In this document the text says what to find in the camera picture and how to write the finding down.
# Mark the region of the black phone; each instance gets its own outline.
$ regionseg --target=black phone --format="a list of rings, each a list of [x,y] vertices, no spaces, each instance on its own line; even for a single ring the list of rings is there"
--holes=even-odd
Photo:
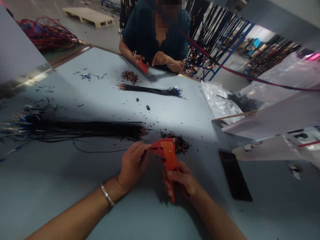
[[[252,202],[236,156],[233,153],[223,151],[219,151],[219,153],[232,197],[235,200]]]

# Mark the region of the red tool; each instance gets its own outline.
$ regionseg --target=red tool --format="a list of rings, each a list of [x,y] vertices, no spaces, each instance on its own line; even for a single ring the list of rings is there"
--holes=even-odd
[[[137,62],[137,65],[139,66],[139,68],[141,68],[141,70],[144,72],[144,73],[148,73],[148,68],[147,68],[147,65],[143,63],[143,61],[140,59],[138,62]]]
[[[175,170],[178,164],[178,160],[176,157],[176,146],[174,145],[174,138],[160,139],[159,141],[151,145],[151,150],[163,158],[162,162],[166,168],[167,174],[168,174],[168,171]],[[171,201],[172,203],[174,203],[173,181],[168,177],[167,179],[171,184],[171,189],[172,189]]]

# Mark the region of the white pallet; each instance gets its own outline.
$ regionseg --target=white pallet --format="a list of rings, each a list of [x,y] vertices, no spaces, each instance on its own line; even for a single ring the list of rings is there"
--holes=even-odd
[[[90,8],[62,8],[62,10],[68,17],[79,19],[82,23],[89,23],[91,25],[96,26],[96,28],[101,28],[114,24],[113,17],[99,13]]]

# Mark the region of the silver bangle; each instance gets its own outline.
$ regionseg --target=silver bangle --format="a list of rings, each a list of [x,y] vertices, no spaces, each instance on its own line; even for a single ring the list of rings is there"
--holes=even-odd
[[[109,195],[107,194],[106,189],[104,188],[103,185],[104,185],[104,182],[101,183],[101,185],[100,185],[100,186],[101,186],[101,189],[102,189],[102,192],[103,192],[104,196],[106,197],[106,199],[108,200],[110,206],[111,206],[111,207],[114,207],[114,205],[116,205],[116,204],[111,200],[111,198],[110,198]]]

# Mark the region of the light blue table surface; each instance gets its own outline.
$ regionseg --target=light blue table surface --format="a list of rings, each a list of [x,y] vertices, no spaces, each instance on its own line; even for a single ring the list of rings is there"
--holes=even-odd
[[[138,73],[142,81],[139,86],[183,88],[187,100],[120,91],[115,84],[124,70]],[[99,80],[92,76],[88,81],[73,74],[77,71],[107,75]],[[25,97],[40,100],[48,96],[59,108],[52,118],[155,123],[144,139],[157,141],[160,129],[165,128],[183,135],[192,146],[178,160],[189,166],[249,240],[320,239],[320,173],[308,162],[299,162],[304,169],[301,180],[293,177],[286,161],[240,162],[253,202],[232,198],[218,150],[231,150],[237,141],[211,122],[214,116],[199,90],[200,83],[152,68],[144,75],[123,57],[93,48],[36,84],[46,88],[36,92],[38,86],[30,86],[4,100],[8,108],[0,111],[1,122],[30,104]],[[48,86],[54,86],[53,93],[46,92]],[[92,138],[78,141],[77,146],[86,151],[111,151],[126,149],[132,143]],[[0,143],[0,156],[18,145],[9,140]],[[0,239],[27,237],[117,174],[122,155],[83,153],[71,141],[32,142],[8,155],[0,163]],[[170,202],[161,175],[162,163],[153,156],[140,183],[101,220],[88,239],[209,239],[187,200],[177,194],[176,204]]]

